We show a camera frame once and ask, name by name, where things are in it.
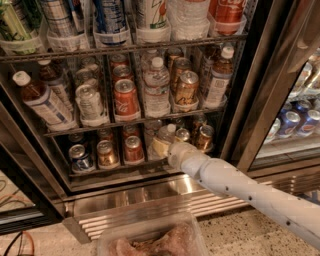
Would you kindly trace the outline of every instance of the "bottle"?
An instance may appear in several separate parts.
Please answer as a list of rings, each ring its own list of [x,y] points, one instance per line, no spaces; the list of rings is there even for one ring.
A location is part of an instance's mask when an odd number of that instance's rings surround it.
[[[57,94],[63,104],[70,111],[73,111],[69,83],[65,81],[62,68],[59,65],[55,65],[51,60],[40,60],[38,63],[40,65],[40,80],[50,86],[51,90]]]
[[[146,114],[150,117],[161,117],[170,112],[168,69],[163,59],[155,57],[149,70],[144,74],[144,100]]]
[[[210,82],[204,89],[203,99],[208,104],[219,106],[233,74],[233,53],[231,44],[223,47],[220,57],[213,63]]]
[[[48,125],[68,124],[73,121],[71,111],[44,82],[31,80],[24,71],[15,73],[13,80],[22,87],[23,102]]]

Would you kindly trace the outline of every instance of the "can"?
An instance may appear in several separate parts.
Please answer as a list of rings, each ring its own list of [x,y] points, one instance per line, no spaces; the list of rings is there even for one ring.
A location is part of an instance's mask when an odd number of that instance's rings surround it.
[[[174,96],[174,101],[178,105],[191,105],[197,101],[197,91],[199,88],[199,77],[193,71],[184,71],[179,77],[179,81]]]
[[[103,116],[104,107],[99,92],[94,90],[91,85],[81,85],[76,90],[76,102],[85,120],[96,120]]]
[[[107,140],[110,142],[114,142],[113,138],[113,132],[111,128],[103,128],[97,131],[98,137],[99,137],[99,141],[102,140]]]
[[[112,70],[112,81],[113,84],[122,79],[129,79],[132,82],[134,81],[134,76],[130,66],[119,65]]]
[[[173,47],[173,48],[169,48],[166,50],[165,61],[166,61],[166,66],[167,66],[170,74],[172,71],[173,61],[176,58],[183,57],[183,56],[184,56],[184,54],[183,54],[183,51],[180,47]]]
[[[158,29],[166,25],[166,0],[137,0],[136,20],[140,29]]]
[[[114,98],[117,115],[129,116],[139,111],[137,89],[131,80],[123,79],[115,84]]]
[[[124,65],[130,67],[129,58],[126,54],[113,54],[109,56],[109,65],[111,74],[113,73],[114,68]]]
[[[208,151],[212,147],[213,134],[213,127],[210,125],[201,126],[195,140],[196,148],[204,152]]]
[[[308,112],[312,108],[312,104],[308,100],[300,100],[296,101],[294,103],[294,108],[299,112],[299,113],[305,113]]]
[[[190,132],[185,128],[180,128],[176,131],[175,141],[177,142],[189,142]]]
[[[294,129],[300,122],[300,116],[298,113],[294,111],[287,111],[284,114],[281,114],[281,127],[278,130],[278,137],[281,139],[289,138],[292,134]]]
[[[182,72],[190,70],[191,71],[191,61],[184,57],[179,57],[174,59],[173,65],[172,65],[172,72],[171,72],[171,91],[175,93],[179,77]]]
[[[74,145],[69,149],[72,170],[75,172],[89,172],[94,170],[93,160],[83,145]]]
[[[140,137],[139,127],[136,124],[124,125],[122,128],[123,140],[126,140],[130,136]]]
[[[68,3],[64,0],[40,0],[50,30],[58,37],[77,35]]]
[[[108,167],[119,163],[118,153],[116,152],[112,142],[102,140],[97,145],[97,155],[99,167]]]
[[[317,110],[309,110],[301,114],[301,121],[296,127],[297,134],[302,137],[311,135],[319,124],[320,113]]]
[[[125,160],[135,162],[143,159],[141,140],[137,136],[130,136],[125,140]]]

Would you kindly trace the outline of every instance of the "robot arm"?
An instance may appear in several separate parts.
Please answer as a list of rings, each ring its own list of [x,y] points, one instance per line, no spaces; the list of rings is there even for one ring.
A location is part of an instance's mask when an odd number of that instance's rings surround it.
[[[198,151],[188,143],[173,143],[169,164],[213,193],[235,196],[320,250],[320,206],[258,184],[231,164]]]

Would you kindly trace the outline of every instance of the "speckled floor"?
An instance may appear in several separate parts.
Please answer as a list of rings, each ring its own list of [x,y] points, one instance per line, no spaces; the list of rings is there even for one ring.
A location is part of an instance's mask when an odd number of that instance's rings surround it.
[[[210,256],[320,256],[320,251],[251,207],[201,217],[198,221]],[[62,224],[30,233],[36,256],[97,255],[96,241],[81,245]],[[14,236],[0,236],[0,255]]]

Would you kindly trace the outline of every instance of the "white bottle cap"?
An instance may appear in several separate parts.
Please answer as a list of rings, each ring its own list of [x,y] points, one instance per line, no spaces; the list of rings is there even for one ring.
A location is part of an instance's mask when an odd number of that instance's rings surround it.
[[[227,45],[223,47],[222,52],[221,52],[221,57],[225,59],[231,59],[234,54],[234,48],[232,45]]]
[[[176,132],[176,125],[175,125],[175,124],[168,124],[167,130],[168,130],[168,132],[170,132],[170,133]]]
[[[163,59],[161,57],[154,57],[152,59],[152,66],[155,68],[161,68],[163,66]]]
[[[15,73],[12,79],[19,86],[25,86],[31,81],[31,77],[25,71]]]
[[[39,63],[41,66],[48,65],[50,62],[51,62],[51,60],[39,60],[39,61],[38,61],[38,63]]]

